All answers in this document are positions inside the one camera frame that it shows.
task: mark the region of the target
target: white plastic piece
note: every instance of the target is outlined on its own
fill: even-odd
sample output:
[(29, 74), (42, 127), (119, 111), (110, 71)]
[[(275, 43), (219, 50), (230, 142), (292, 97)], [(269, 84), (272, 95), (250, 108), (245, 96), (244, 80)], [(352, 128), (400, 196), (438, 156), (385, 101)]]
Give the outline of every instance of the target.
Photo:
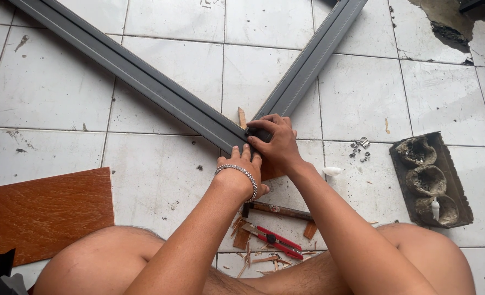
[(339, 175), (343, 170), (337, 167), (325, 167), (323, 168), (323, 172), (328, 176), (336, 176)]
[(432, 214), (434, 215), (434, 219), (439, 221), (439, 202), (437, 201), (437, 197), (434, 197), (434, 200), (430, 206), (432, 206)]

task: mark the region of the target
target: metal clip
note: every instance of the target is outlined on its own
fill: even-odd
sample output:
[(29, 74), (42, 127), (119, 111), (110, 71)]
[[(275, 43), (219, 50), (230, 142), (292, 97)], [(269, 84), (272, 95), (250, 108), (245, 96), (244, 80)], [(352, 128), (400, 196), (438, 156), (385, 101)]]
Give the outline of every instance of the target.
[(360, 141), (360, 144), (365, 148), (365, 149), (368, 149), (368, 147), (370, 146), (370, 142), (368, 141), (368, 138), (366, 137), (361, 137), (359, 138), (359, 141)]

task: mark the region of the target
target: left hand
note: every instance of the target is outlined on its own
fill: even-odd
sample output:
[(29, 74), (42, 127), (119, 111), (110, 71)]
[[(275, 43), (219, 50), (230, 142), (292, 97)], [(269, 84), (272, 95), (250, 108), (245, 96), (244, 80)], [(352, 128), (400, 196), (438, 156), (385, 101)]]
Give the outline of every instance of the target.
[[(259, 153), (250, 154), (250, 146), (246, 143), (242, 148), (242, 154), (239, 151), (238, 146), (234, 146), (232, 149), (232, 156), (230, 159), (220, 157), (217, 159), (217, 167), (225, 164), (232, 164), (241, 166), (248, 171), (255, 179), (257, 183), (257, 197), (270, 192), (268, 185), (261, 184), (261, 163), (262, 158)], [(228, 187), (233, 190), (234, 197), (239, 197), (241, 201), (246, 201), (253, 195), (253, 186), (250, 179), (241, 171), (237, 169), (226, 168), (221, 170), (213, 179), (213, 183), (217, 182), (218, 185)]]

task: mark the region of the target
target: right hand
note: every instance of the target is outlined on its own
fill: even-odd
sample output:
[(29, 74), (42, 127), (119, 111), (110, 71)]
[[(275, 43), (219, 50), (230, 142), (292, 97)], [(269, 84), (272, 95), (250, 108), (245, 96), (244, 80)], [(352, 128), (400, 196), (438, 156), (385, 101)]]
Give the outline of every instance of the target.
[(270, 114), (259, 120), (248, 122), (246, 126), (262, 128), (272, 134), (269, 143), (255, 136), (248, 137), (248, 142), (285, 174), (288, 175), (289, 171), (304, 163), (295, 141), (297, 131), (292, 129), (289, 117)]

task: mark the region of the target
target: red utility knife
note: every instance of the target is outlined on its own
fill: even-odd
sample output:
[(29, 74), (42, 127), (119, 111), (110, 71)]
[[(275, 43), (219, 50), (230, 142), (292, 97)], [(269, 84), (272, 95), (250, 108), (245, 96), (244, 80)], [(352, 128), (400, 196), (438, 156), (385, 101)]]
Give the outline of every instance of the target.
[(297, 245), (296, 243), (276, 235), (265, 228), (252, 225), (251, 223), (246, 223), (245, 225), (241, 226), (241, 228), (249, 231), (251, 234), (256, 235), (259, 239), (268, 242), (268, 244), (276, 247), (277, 249), (284, 251), (286, 255), (297, 259), (303, 259), (301, 246)]

